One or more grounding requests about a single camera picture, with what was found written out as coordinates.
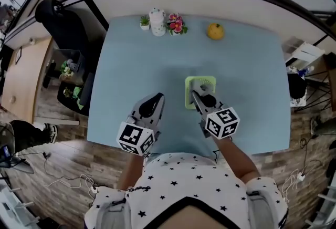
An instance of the black star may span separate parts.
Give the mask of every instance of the black star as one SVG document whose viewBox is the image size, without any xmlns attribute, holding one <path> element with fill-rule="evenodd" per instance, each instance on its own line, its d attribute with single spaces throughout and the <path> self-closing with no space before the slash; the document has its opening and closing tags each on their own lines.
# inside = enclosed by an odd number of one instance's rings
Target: black star
<svg viewBox="0 0 336 229">
<path fill-rule="evenodd" d="M 146 211 L 140 211 L 138 213 L 138 215 L 140 215 L 141 217 L 144 217 L 144 216 L 146 216 Z"/>
</svg>

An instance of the small green plant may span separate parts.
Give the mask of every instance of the small green plant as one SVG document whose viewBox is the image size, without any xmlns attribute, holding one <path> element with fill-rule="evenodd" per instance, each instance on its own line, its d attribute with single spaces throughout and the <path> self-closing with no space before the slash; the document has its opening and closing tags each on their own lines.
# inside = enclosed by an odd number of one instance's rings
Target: small green plant
<svg viewBox="0 0 336 229">
<path fill-rule="evenodd" d="M 149 18 L 147 15 L 142 15 L 140 17 L 140 25 L 141 26 L 146 26 L 146 25 L 149 25 Z"/>
</svg>

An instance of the white vase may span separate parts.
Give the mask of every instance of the white vase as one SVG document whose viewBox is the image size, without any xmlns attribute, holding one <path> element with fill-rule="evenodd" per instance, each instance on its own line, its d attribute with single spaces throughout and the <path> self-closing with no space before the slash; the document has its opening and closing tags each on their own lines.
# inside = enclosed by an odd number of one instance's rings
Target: white vase
<svg viewBox="0 0 336 229">
<path fill-rule="evenodd" d="M 152 33 L 156 37 L 161 37 L 166 33 L 166 25 L 164 21 L 165 15 L 166 13 L 164 10 L 158 8 L 153 8 L 149 12 Z"/>
<path fill-rule="evenodd" d="M 149 30 L 149 25 L 141 25 L 140 24 L 140 27 L 142 30 Z"/>
</svg>

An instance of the flower bouquet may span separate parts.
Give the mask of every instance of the flower bouquet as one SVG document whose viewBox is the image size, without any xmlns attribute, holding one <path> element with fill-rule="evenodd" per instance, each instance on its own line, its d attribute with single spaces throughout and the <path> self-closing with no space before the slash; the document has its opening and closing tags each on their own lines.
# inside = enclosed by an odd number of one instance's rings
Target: flower bouquet
<svg viewBox="0 0 336 229">
<path fill-rule="evenodd" d="M 181 35 L 187 33 L 188 31 L 188 28 L 185 26 L 182 17 L 174 13 L 169 15 L 169 20 L 167 21 L 167 29 L 172 36 L 179 34 Z"/>
</svg>

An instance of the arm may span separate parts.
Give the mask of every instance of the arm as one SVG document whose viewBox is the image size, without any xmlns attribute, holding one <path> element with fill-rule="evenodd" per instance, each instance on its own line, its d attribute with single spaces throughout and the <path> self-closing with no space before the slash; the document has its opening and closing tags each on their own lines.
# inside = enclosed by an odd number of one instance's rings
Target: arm
<svg viewBox="0 0 336 229">
<path fill-rule="evenodd" d="M 237 178 L 247 183 L 260 176 L 252 160 L 230 138 L 218 140 L 213 137 L 213 139 Z"/>
<path fill-rule="evenodd" d="M 119 177 L 117 189 L 125 191 L 128 187 L 133 187 L 142 175 L 142 166 L 143 157 L 131 154 Z"/>
</svg>

